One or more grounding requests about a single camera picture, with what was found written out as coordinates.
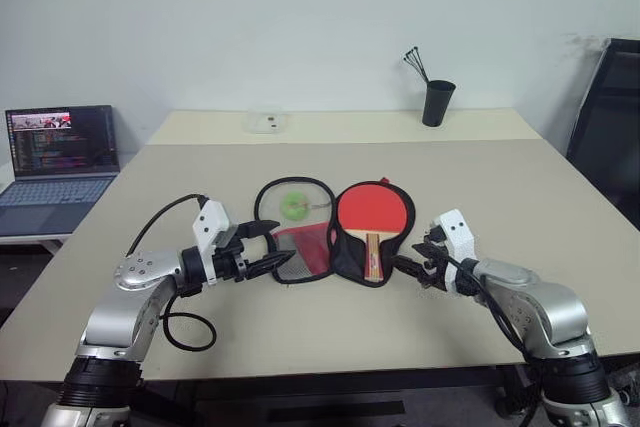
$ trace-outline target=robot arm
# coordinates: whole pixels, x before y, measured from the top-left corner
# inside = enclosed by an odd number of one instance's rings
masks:
[[[571,289],[523,267],[476,260],[473,234],[458,210],[436,218],[413,248],[425,263],[398,256],[396,267],[425,287],[475,297],[499,324],[509,324],[505,335],[511,336],[509,328],[517,332],[510,340],[539,372],[542,405],[553,425],[631,426],[607,384],[584,305]]]
[[[129,426],[128,405],[141,381],[140,364],[160,324],[168,340],[185,350],[205,350],[215,342],[215,330],[205,319],[201,320],[213,336],[209,344],[191,347],[173,339],[168,318],[192,315],[168,312],[173,301],[196,295],[221,279],[240,282],[271,272],[295,254],[277,251],[256,262],[246,261],[242,239],[264,235],[278,223],[235,225],[222,204],[198,200],[202,201],[193,224],[196,246],[182,252],[131,253],[118,265],[113,283],[89,317],[58,402],[49,406],[43,426]],[[161,315],[165,305],[169,308]]]

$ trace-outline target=green ping pong ball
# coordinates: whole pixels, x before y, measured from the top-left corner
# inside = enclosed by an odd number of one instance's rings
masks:
[[[280,202],[280,213],[288,220],[303,220],[309,215],[309,199],[302,192],[289,192]]]

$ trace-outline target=laptop keyboard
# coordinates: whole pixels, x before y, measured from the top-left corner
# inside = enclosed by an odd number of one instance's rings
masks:
[[[0,196],[0,207],[96,202],[111,179],[20,182]]]

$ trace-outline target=white wall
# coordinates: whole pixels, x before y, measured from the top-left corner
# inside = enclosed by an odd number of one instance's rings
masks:
[[[111,103],[127,152],[176,108],[421,108],[414,44],[458,84],[454,108],[515,107],[563,150],[602,40],[640,34],[640,0],[0,0],[0,16],[0,108]]]

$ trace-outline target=black cup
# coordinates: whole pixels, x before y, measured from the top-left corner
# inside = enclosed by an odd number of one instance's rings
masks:
[[[447,111],[449,100],[456,84],[446,80],[430,80],[427,82],[427,97],[424,99],[422,123],[429,127],[438,127]]]

